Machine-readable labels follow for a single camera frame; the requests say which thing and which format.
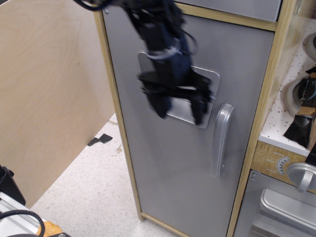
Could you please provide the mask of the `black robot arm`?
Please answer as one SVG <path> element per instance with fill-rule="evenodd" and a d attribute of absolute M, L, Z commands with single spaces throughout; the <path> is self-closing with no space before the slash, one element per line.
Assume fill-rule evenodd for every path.
<path fill-rule="evenodd" d="M 191 104 L 193 120 L 202 123 L 211 101 L 210 79 L 193 71 L 186 36 L 182 29 L 182 11 L 172 0 L 78 0 L 89 11 L 108 6 L 121 7 L 136 32 L 145 42 L 146 56 L 154 71 L 139 75 L 143 92 L 161 118 L 172 108 L 171 99 L 186 99 Z"/>

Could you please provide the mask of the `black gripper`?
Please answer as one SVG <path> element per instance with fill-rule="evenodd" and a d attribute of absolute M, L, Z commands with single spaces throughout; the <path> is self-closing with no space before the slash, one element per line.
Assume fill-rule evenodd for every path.
<path fill-rule="evenodd" d="M 138 79 L 156 114 L 164 119 L 172 108 L 173 98 L 187 100 L 191 103 L 195 125 L 200 125 L 212 101 L 211 79 L 198 73 L 187 55 L 157 59 L 142 52 L 138 60 L 141 68 Z"/>

